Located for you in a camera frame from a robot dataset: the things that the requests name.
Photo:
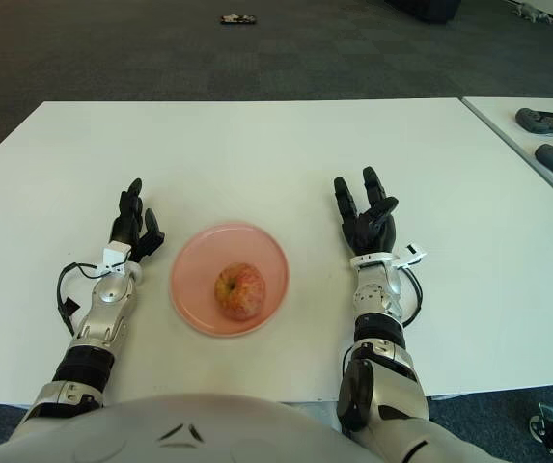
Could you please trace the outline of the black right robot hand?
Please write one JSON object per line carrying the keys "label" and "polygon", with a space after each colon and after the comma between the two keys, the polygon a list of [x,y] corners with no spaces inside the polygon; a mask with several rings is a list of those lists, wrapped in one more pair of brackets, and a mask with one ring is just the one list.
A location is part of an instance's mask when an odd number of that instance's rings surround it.
{"label": "black right robot hand", "polygon": [[363,179],[370,207],[362,213],[357,212],[346,181],[342,177],[334,179],[335,198],[346,243],[355,256],[391,253],[396,242],[393,212],[399,201],[386,194],[373,167],[363,170]]}

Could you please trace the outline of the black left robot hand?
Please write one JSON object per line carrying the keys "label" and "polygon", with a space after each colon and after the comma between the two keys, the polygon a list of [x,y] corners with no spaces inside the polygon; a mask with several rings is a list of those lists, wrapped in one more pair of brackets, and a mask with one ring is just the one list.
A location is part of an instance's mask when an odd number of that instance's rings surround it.
{"label": "black left robot hand", "polygon": [[142,179],[136,178],[121,193],[119,215],[113,222],[110,234],[111,241],[130,247],[127,259],[136,263],[155,252],[165,239],[153,210],[143,208],[141,190]]}

